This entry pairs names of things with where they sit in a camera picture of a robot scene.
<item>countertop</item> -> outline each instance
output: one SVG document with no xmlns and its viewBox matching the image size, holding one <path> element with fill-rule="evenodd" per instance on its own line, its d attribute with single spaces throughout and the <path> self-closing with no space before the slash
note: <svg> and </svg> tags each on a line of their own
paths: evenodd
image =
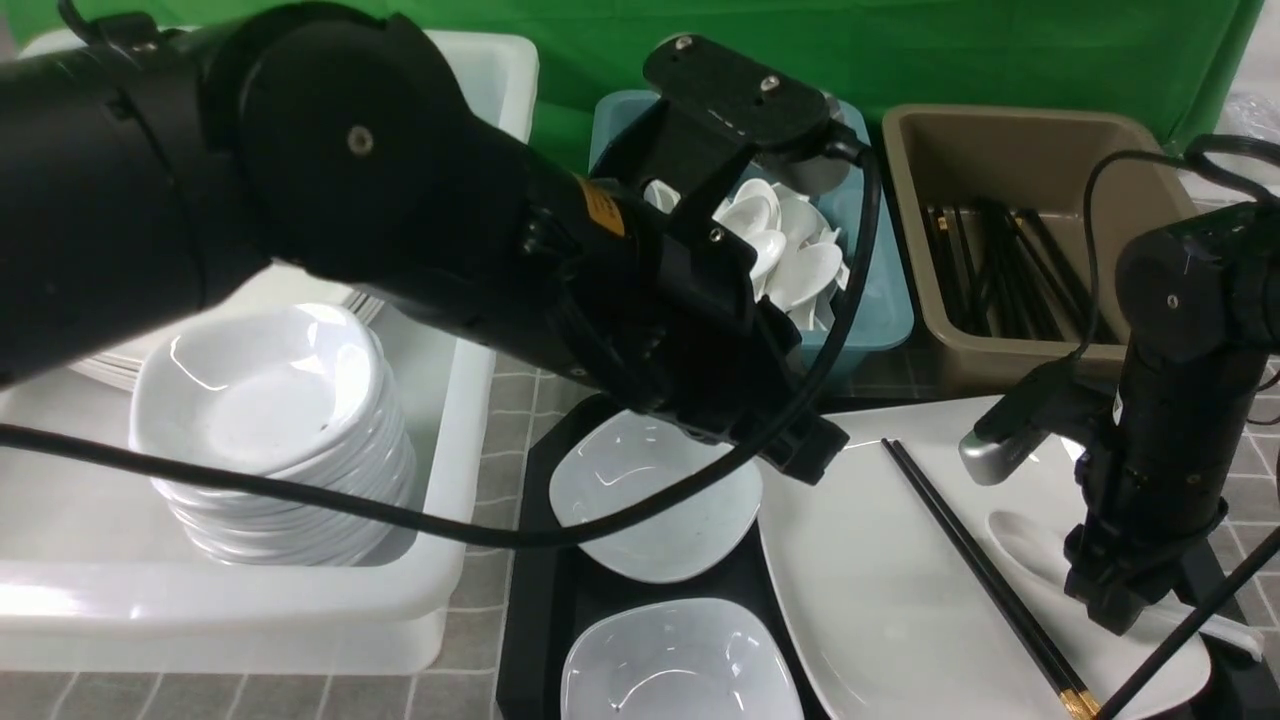
<svg viewBox="0 0 1280 720">
<path fill-rule="evenodd" d="M 1271 372 L 1280 368 L 1272 363 Z M 932 355 L 922 338 L 870 356 L 850 388 L 876 397 L 929 397 Z M 511 528 L 520 506 L 529 448 L 588 391 L 500 357 L 475 521 Z M 1280 392 L 1254 404 L 1254 418 L 1280 415 Z M 1226 484 L 1228 521 L 1211 543 L 1226 571 L 1280 524 L 1275 461 L 1280 429 L 1251 427 L 1240 438 Z M 498 653 L 507 609 L 511 552 L 470 548 L 451 601 L 444 644 L 416 676 L 269 676 L 136 674 L 0 674 L 0 720 L 495 720 Z M 1280 560 L 1239 597 L 1251 624 L 1265 630 L 1280 666 Z"/>
</svg>

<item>gold chopstick tip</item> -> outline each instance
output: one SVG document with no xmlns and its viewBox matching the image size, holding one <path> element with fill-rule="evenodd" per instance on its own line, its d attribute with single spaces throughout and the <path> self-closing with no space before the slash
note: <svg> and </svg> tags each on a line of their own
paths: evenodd
<svg viewBox="0 0 1280 720">
<path fill-rule="evenodd" d="M 1071 720 L 1093 720 L 1098 714 L 1098 702 L 1093 700 L 1089 691 L 1076 693 L 1075 691 L 1062 691 L 1057 693 L 1057 700 L 1071 716 Z"/>
</svg>

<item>brown plastic bin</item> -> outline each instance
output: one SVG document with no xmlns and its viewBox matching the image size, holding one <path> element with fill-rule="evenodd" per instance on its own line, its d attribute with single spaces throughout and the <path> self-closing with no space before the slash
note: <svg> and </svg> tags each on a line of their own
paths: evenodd
<svg viewBox="0 0 1280 720">
<path fill-rule="evenodd" d="M 1156 140 L 1121 115 L 1069 110 L 904 105 L 884 117 L 884 146 L 906 236 L 924 325 L 941 343 L 941 391 L 946 397 L 1001 392 L 1037 365 L 1061 357 L 1075 342 L 978 337 L 947 319 L 920 217 L 922 205 L 966 205 L 974 197 L 1034 209 L 1088 284 L 1082 206 L 1093 165 L 1116 150 L 1158 151 Z M 1120 250 L 1134 237 L 1196 208 L 1176 174 L 1149 163 L 1119 161 L 1102 174 L 1093 200 L 1098 243 L 1100 307 L 1128 341 L 1115 293 Z M 970 231 L 980 255 L 982 238 Z M 1119 377 L 1124 346 L 1094 345 L 1083 370 Z"/>
</svg>

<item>green backdrop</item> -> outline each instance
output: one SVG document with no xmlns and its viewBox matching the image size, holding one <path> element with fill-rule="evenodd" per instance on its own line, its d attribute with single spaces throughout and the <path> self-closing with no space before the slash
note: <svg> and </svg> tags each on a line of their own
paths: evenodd
<svg viewBox="0 0 1280 720">
<path fill-rule="evenodd" d="M 0 0 L 19 42 L 58 27 L 54 0 Z M 271 0 L 79 0 L 90 18 L 146 9 L 209 23 Z M 1211 129 L 1262 0 L 352 0 L 424 27 L 509 32 L 541 56 L 534 145 L 581 167 L 590 114 L 639 87 L 677 32 L 714 37 L 827 88 L 874 120 L 902 102 L 1097 109 L 1171 149 Z"/>
</svg>

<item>black robotic arm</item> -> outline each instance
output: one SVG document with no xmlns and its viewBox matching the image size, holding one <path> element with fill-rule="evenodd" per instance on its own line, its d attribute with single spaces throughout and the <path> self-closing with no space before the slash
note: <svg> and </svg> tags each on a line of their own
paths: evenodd
<svg viewBox="0 0 1280 720">
<path fill-rule="evenodd" d="M 0 387 L 287 261 L 700 439 L 768 436 L 759 454 L 804 482 L 842 448 L 808 402 L 787 410 L 799 334 L 712 220 L 753 161 L 808 192 L 851 161 L 874 181 L 822 92 L 671 38 L 645 65 L 660 100 L 588 179 L 476 118 L 401 15 L 306 3 L 161 33 L 63 6 L 91 45 L 0 67 L 0 307 L 23 309 L 0 319 Z M 682 195 L 669 215 L 640 200 L 654 178 Z"/>
</svg>

